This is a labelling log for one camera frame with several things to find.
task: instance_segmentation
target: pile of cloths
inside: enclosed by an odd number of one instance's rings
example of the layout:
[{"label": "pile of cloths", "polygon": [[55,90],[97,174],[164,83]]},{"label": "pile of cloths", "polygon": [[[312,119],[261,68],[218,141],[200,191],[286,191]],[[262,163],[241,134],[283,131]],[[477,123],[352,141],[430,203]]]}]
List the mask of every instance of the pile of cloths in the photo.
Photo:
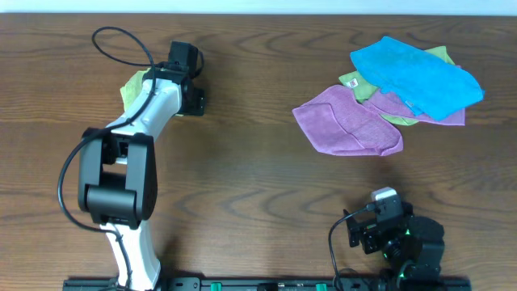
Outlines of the pile of cloths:
[{"label": "pile of cloths", "polygon": [[344,86],[331,86],[292,110],[324,154],[394,154],[403,142],[391,124],[464,125],[465,108],[483,100],[476,79],[444,46],[422,51],[385,36],[350,56],[357,71],[339,77]]}]

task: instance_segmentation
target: pink cloth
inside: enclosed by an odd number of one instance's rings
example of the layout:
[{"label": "pink cloth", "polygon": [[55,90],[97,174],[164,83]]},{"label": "pink cloth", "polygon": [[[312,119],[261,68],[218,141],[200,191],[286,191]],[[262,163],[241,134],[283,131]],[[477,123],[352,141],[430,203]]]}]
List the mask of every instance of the pink cloth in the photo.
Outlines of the pink cloth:
[{"label": "pink cloth", "polygon": [[387,156],[403,149],[400,132],[357,104],[354,92],[345,86],[329,87],[292,113],[320,153]]},{"label": "pink cloth", "polygon": [[461,109],[441,121],[434,120],[425,113],[419,116],[415,116],[413,112],[393,92],[382,94],[380,90],[377,90],[375,93],[373,93],[370,99],[363,102],[363,106],[365,106],[368,110],[378,114],[388,114],[391,116],[411,118],[432,124],[465,125],[465,109]]}]

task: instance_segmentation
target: yellow-green cloth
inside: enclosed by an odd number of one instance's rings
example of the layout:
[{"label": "yellow-green cloth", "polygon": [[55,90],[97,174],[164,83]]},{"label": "yellow-green cloth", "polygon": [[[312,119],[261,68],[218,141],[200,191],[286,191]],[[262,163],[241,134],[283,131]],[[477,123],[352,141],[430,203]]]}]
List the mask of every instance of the yellow-green cloth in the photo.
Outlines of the yellow-green cloth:
[{"label": "yellow-green cloth", "polygon": [[[426,50],[426,52],[431,53],[442,60],[444,60],[446,63],[455,65],[454,61],[447,55],[447,48],[445,46],[439,46],[437,48],[431,48]],[[379,87],[373,86],[370,84],[366,79],[359,74],[358,71],[354,71],[348,74],[344,74],[343,76],[339,77],[339,81],[345,85],[350,87],[350,82],[354,80],[355,86],[351,86],[352,90],[354,91],[355,99],[357,102],[362,103],[366,100],[368,100]],[[413,125],[418,123],[418,120],[410,119],[410,118],[402,118],[397,116],[391,116],[386,114],[381,114],[382,118],[386,119],[387,121],[391,122],[392,124],[398,124],[398,125]]]},{"label": "yellow-green cloth", "polygon": [[131,104],[142,91],[142,78],[149,69],[136,72],[126,84],[120,88],[122,102],[124,103],[124,111],[131,107]]}]

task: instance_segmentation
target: blue cloth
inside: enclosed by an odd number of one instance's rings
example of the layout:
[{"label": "blue cloth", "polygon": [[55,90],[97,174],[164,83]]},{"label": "blue cloth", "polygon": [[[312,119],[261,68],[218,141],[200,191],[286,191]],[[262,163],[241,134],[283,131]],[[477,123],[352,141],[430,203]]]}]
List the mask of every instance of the blue cloth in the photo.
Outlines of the blue cloth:
[{"label": "blue cloth", "polygon": [[416,115],[443,120],[483,100],[468,72],[389,36],[350,54],[359,73],[382,93],[395,92]]}]

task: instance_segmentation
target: wooden table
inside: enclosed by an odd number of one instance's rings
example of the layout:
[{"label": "wooden table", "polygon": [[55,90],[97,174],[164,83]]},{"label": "wooden table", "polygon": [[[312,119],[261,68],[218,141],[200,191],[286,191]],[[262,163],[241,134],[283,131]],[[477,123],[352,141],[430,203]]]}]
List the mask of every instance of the wooden table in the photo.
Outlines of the wooden table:
[{"label": "wooden table", "polygon": [[[206,67],[206,116],[174,118],[156,143],[159,197],[151,219],[166,273],[328,276],[326,236],[342,209],[391,186],[445,226],[443,274],[475,290],[517,284],[517,19],[427,16],[2,15],[0,17],[0,290],[56,290],[69,276],[115,276],[106,238],[77,229],[57,204],[59,170],[88,126],[122,111],[137,68],[98,53],[103,25],[134,32],[163,61],[171,40],[194,44]],[[467,126],[400,127],[389,157],[317,153],[291,110],[354,70],[349,53],[390,35],[447,45],[486,90]],[[108,32],[123,59],[145,55]],[[436,80],[436,86],[447,80]],[[77,208],[78,161],[65,181]],[[339,267],[376,273],[334,234]]]}]

